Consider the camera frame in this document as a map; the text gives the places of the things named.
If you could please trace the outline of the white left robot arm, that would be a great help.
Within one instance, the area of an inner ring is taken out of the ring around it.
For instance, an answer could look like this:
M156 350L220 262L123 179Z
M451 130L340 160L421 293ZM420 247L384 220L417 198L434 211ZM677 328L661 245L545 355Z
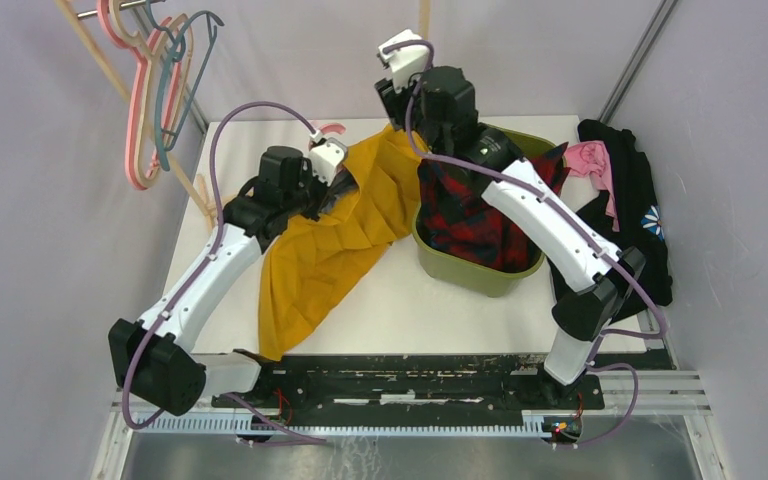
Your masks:
M117 320L108 333L114 376L123 397L181 416L205 396L237 393L267 404L274 379L244 353L197 354L195 343L233 284L287 229L290 219L316 220L338 193L356 184L334 139L307 152L270 146L256 176L222 210L199 256L171 289L136 320Z

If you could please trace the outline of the grey blue plastic hanger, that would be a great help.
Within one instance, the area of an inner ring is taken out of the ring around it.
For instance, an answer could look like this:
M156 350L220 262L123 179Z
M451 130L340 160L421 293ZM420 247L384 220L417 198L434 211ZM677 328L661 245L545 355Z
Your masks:
M225 22L207 9L161 20L152 5L145 7L145 15L152 33L158 37L158 45L151 51L160 60L156 93L149 110L152 161L167 172L171 169L171 152L193 109L194 94Z

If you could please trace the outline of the red plaid skirt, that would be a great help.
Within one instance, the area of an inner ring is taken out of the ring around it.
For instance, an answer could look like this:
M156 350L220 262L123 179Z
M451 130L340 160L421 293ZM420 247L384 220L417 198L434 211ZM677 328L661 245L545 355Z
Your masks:
M531 268L539 249L508 217L454 177L454 167L423 160L417 170L417 231L432 249L504 273Z

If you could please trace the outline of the beige wooden hanger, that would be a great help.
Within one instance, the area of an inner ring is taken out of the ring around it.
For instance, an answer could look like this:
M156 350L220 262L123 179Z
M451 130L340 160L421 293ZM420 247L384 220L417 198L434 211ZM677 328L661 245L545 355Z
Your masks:
M123 1L98 1L99 23L114 46L131 54L136 71L128 96L124 170L131 186L147 190L169 171L169 151L185 114L185 84L192 66L189 16L157 18L149 3L146 33L124 19Z

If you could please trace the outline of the yellow skirt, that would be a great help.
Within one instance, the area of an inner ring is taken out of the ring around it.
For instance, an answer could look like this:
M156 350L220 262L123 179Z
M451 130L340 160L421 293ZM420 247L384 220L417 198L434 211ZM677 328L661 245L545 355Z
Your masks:
M261 268L262 357L277 361L307 339L389 247L411 232L419 164L409 136L386 127L349 149L345 166L357 190L318 220L289 220Z

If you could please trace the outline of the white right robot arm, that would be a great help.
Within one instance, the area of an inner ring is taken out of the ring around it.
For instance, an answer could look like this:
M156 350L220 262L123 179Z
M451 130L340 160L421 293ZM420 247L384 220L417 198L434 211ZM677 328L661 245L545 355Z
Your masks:
M501 213L542 251L569 293L552 309L558 331L537 382L540 400L562 408L593 360L607 325L633 293L646 259L621 249L588 226L539 176L501 129L480 121L475 88L461 69L441 66L392 74L375 91L391 125L418 135L423 158L450 168L474 195Z

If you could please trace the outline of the olive green plastic basket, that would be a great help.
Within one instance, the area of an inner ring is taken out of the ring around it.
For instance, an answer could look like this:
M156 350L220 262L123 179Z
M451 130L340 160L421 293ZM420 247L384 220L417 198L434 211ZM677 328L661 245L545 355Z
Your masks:
M479 148L471 151L460 150L456 153L458 158L487 166L489 163L483 159L485 156L482 152L483 149L487 150L489 156L510 153L514 160L527 159L540 179L554 193L559 194L561 192L564 182L555 179L554 172L556 167L565 166L564 152L567 148L565 143L555 145L540 137L486 124L481 126L479 133ZM489 179L477 172L453 167L456 180L465 184L469 189L471 180L487 181ZM542 251L537 247L539 257L531 268L521 273L504 273L439 252L429 247L420 238L417 231L418 211L419 207L414 216L412 235L419 247L419 263L425 273L436 280L463 287L488 297L502 297L510 293L521 279L535 273L544 259Z

